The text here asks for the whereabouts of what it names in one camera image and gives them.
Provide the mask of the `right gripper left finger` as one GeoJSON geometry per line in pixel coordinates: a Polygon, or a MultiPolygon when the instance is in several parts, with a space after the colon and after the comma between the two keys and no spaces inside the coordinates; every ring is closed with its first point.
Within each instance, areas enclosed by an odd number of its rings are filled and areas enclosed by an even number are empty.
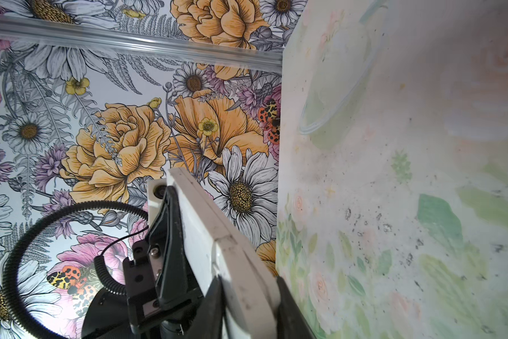
{"type": "Polygon", "coordinates": [[[225,313],[222,280],[213,278],[196,317],[186,333],[188,339],[221,339],[225,313]]]}

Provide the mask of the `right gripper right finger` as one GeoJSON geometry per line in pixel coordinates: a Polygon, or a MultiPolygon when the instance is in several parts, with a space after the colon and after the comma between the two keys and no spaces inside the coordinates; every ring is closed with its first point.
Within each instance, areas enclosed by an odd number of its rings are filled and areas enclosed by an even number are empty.
{"type": "Polygon", "coordinates": [[[277,311],[278,339],[315,339],[285,280],[277,277],[281,302],[277,311]]]}

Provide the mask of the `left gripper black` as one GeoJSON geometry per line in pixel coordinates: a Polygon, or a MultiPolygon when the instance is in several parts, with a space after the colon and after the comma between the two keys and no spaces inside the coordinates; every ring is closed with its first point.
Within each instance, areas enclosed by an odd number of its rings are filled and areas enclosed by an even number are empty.
{"type": "Polygon", "coordinates": [[[186,338],[203,294],[186,258],[179,195],[173,186],[152,189],[146,240],[122,262],[124,281],[94,260],[103,288],[85,315],[83,338],[186,338]]]}

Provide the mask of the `white remote control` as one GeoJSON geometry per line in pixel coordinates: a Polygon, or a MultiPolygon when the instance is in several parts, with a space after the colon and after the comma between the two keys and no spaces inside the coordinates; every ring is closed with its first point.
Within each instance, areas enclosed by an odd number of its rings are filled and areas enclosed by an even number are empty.
{"type": "Polygon", "coordinates": [[[173,168],[147,185],[149,223],[163,204],[157,188],[178,195],[186,258],[201,291],[214,277],[223,283],[225,338],[276,338],[281,297],[277,280],[253,245],[184,168],[173,168]]]}

